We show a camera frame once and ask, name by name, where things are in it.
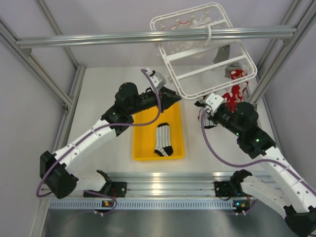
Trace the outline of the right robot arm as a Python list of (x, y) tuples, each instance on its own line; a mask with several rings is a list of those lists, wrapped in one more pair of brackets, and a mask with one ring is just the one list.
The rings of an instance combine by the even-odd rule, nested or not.
[[(230, 178), (232, 193), (257, 198), (277, 212), (297, 236), (314, 235), (316, 192), (290, 165), (276, 142), (259, 127), (259, 115), (254, 107), (241, 102), (230, 111), (223, 101), (208, 102), (201, 116), (202, 120), (211, 120), (236, 135), (239, 148), (252, 159), (247, 164), (233, 164), (215, 154), (220, 162), (238, 168)], [(255, 164), (263, 167), (280, 190), (271, 188), (246, 170)]]

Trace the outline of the striped black white sock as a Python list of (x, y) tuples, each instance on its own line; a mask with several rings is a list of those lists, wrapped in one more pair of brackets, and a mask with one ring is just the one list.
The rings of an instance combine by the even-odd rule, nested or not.
[(156, 127), (154, 153), (160, 157), (169, 157), (173, 154), (170, 125), (166, 122)]

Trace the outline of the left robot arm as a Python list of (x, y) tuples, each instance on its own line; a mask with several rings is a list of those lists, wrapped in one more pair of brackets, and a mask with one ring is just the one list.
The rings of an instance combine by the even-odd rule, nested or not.
[(135, 84), (122, 84), (115, 94), (115, 103), (87, 132), (65, 147), (53, 153), (46, 151), (40, 156), (41, 182), (36, 191), (37, 197), (41, 197), (42, 185), (47, 185), (50, 193), (58, 199), (74, 191), (107, 196), (112, 185), (105, 172), (97, 170), (75, 175), (76, 166), (106, 142), (135, 126), (134, 114), (152, 107), (157, 107), (161, 113), (180, 100), (177, 92), (164, 86), (159, 90), (148, 88), (139, 94)]

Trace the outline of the white plastic clip hanger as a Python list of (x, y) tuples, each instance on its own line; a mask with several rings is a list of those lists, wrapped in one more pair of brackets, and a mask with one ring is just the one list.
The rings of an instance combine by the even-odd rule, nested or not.
[[(156, 16), (150, 21), (152, 31), (200, 29), (206, 26), (222, 29), (231, 28), (232, 24), (223, 7), (214, 2)], [(228, 44), (229, 59), (214, 64), (213, 59), (218, 48)], [(170, 80), (180, 96), (187, 100), (195, 100), (209, 93), (219, 93), (257, 75), (257, 67), (241, 41), (237, 39), (159, 42), (156, 46), (167, 67)], [(225, 66), (235, 61), (241, 64), (247, 75), (231, 80), (225, 77)]]

